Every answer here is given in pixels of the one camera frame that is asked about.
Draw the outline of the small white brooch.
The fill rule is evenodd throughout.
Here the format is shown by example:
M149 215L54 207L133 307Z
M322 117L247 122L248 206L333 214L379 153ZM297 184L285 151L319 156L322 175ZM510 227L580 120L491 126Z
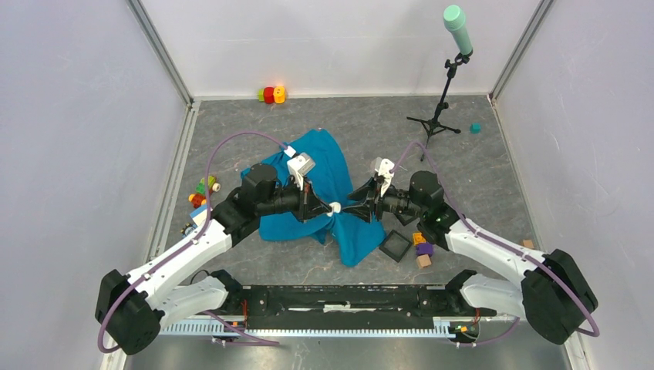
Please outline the small white brooch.
M334 214L339 214L342 211L342 206L339 202L331 202L329 207L330 211L327 213L329 217L332 217Z

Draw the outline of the teal blue cloth garment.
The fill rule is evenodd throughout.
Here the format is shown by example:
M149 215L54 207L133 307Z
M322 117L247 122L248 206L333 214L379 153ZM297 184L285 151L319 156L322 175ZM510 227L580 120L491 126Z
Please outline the teal blue cloth garment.
M353 185L346 159L329 131L310 130L290 146L300 153L307 153L315 161L308 178L321 200L328 204L337 202L343 207L350 204L348 195L353 192ZM263 216L258 231L265 241L312 237L321 244L330 234L339 247L341 262L348 267L360 263L386 237L379 221L366 223L344 212L331 216L323 214L306 222L297 220L290 213Z

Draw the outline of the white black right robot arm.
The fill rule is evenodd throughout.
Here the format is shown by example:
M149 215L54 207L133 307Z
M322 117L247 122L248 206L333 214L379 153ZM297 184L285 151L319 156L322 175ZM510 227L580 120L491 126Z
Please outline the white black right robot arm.
M349 195L343 212L365 222L385 213L416 217L427 242L468 257L501 276L493 279L465 272L453 279L445 294L447 308L464 315L489 308L524 319L544 339L564 344L575 332L598 337L592 317L598 300L574 258L565 251L536 251L510 242L475 224L450 206L437 175L418 171L406 190L376 175Z

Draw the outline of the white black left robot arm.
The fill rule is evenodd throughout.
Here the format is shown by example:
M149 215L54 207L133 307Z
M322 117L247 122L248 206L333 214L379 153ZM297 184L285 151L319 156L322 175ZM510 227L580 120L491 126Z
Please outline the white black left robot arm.
M263 216L290 213L305 222L332 212L315 193L308 173L315 162L298 155L287 162L289 182L279 184L277 170L258 163L242 177L218 205L209 207L205 221L190 235L156 259L122 274L113 269L100 282L96 320L101 329L98 346L104 353L104 336L127 355L144 350L169 324L199 311L219 309L235 313L242 293L226 285L218 274L189 286L181 282L209 260L230 250L260 226Z

